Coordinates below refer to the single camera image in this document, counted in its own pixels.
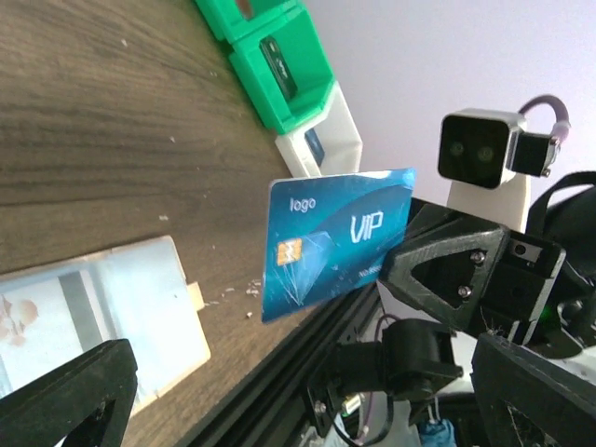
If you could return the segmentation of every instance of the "bolt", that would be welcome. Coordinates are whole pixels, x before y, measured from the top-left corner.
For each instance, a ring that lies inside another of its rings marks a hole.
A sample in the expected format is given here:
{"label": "bolt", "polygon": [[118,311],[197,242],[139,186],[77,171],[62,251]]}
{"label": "bolt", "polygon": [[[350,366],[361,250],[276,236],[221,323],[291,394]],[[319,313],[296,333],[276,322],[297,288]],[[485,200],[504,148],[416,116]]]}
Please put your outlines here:
{"label": "bolt", "polygon": [[327,405],[325,405],[320,400],[315,402],[315,414],[322,415],[327,412]]}
{"label": "bolt", "polygon": [[457,288],[457,294],[462,298],[469,298],[469,295],[472,294],[472,289],[469,286],[459,286]]}
{"label": "bolt", "polygon": [[486,255],[482,251],[474,251],[469,255],[469,259],[475,265],[482,265],[486,259]]}

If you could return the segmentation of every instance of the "blue card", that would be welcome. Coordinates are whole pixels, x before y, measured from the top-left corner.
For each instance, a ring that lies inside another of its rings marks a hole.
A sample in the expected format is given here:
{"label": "blue card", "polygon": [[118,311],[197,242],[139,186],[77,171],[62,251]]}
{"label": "blue card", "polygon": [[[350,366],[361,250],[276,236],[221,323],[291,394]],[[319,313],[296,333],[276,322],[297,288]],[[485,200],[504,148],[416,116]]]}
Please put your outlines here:
{"label": "blue card", "polygon": [[273,182],[263,322],[375,281],[403,240],[414,181],[399,169]]}

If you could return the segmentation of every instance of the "wood grain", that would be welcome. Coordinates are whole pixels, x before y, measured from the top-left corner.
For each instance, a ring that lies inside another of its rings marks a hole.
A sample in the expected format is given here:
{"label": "wood grain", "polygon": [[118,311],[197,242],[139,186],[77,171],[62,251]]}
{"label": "wood grain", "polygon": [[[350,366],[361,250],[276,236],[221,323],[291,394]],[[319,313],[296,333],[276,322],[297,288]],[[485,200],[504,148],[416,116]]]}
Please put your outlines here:
{"label": "wood grain", "polygon": [[289,174],[192,0],[5,0],[0,18],[0,273],[169,234],[220,302],[201,311],[212,359],[125,439],[173,445],[303,317],[246,318],[267,186]]}

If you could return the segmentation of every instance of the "card chip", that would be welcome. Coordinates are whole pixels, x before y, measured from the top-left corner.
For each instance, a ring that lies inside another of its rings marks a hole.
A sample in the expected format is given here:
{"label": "card chip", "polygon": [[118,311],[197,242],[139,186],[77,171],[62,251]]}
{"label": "card chip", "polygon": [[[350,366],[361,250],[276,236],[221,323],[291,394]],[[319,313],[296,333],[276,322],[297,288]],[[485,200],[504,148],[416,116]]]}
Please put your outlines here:
{"label": "card chip", "polygon": [[300,261],[302,258],[302,240],[284,240],[278,243],[278,265],[285,265]]}

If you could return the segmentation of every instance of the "white plastic part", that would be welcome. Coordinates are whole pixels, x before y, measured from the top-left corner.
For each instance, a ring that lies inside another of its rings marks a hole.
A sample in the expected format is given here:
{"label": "white plastic part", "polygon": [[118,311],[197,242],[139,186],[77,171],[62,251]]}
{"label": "white plastic part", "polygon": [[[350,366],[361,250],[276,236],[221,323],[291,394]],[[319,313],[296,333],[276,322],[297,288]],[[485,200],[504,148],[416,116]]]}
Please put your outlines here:
{"label": "white plastic part", "polygon": [[[317,165],[305,139],[305,134],[312,128],[325,151],[321,166]],[[358,172],[362,139],[339,84],[336,82],[333,86],[320,115],[286,135],[279,135],[276,145],[292,177]]]}
{"label": "white plastic part", "polygon": [[447,208],[525,233],[530,198],[530,178],[524,174],[515,174],[511,180],[496,189],[452,182]]}

